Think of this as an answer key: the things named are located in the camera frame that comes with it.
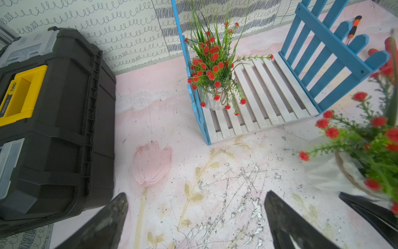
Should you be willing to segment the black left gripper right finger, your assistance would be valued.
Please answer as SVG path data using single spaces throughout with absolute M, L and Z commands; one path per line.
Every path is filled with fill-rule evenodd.
M 264 208 L 276 249 L 336 249 L 332 241 L 315 229 L 273 191 L 266 194 Z

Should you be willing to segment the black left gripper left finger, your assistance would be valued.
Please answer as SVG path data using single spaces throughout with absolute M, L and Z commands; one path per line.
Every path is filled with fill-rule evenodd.
M 118 194 L 58 248 L 116 249 L 120 242 L 128 210 L 126 194 Z

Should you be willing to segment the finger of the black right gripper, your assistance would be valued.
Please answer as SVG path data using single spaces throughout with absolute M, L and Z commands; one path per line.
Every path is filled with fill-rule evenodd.
M 398 247 L 398 218 L 369 199 L 340 192 L 339 198 L 364 218 L 393 248 Z

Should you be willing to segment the red baby's breath potted plant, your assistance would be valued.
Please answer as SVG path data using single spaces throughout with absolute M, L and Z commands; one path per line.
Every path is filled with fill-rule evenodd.
M 192 20 L 191 33 L 184 43 L 196 56 L 191 60 L 191 76 L 188 84 L 195 90 L 202 90 L 201 107 L 209 108 L 208 100 L 220 104 L 223 109 L 234 110 L 239 115 L 239 106 L 247 104 L 240 84 L 233 78 L 237 66 L 250 60 L 273 60 L 272 55 L 249 55 L 239 57 L 233 38 L 241 38 L 247 24 L 233 23 L 229 14 L 219 18 L 217 14 L 207 15 L 199 10 L 196 1 L 189 3 Z

